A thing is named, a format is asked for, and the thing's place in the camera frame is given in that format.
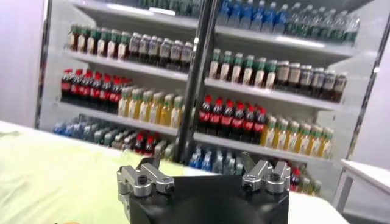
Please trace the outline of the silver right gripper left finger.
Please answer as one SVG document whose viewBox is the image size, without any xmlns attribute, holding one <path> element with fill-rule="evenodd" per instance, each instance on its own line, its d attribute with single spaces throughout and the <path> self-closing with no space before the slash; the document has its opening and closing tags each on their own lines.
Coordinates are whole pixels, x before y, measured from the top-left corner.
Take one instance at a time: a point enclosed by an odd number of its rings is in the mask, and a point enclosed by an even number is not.
<svg viewBox="0 0 390 224">
<path fill-rule="evenodd" d="M 147 198 L 153 189 L 163 195 L 172 195 L 175 191 L 175 181 L 159 170 L 160 155 L 143 158 L 139 165 L 121 166 L 117 171 L 118 199 L 124 210 L 130 210 L 130 199 Z"/>
</svg>

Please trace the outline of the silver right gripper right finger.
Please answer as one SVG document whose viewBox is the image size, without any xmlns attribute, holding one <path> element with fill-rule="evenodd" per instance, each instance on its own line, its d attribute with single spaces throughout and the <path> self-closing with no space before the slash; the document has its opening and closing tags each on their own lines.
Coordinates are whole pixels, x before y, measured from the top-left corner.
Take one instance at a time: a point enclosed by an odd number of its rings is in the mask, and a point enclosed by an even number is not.
<svg viewBox="0 0 390 224">
<path fill-rule="evenodd" d="M 256 164 L 247 152 L 240 154 L 245 174 L 241 185 L 245 193 L 252 194 L 263 186 L 271 194 L 282 194 L 290 190 L 291 168 L 287 162 L 277 161 L 272 166 L 266 160 L 259 160 Z"/>
</svg>

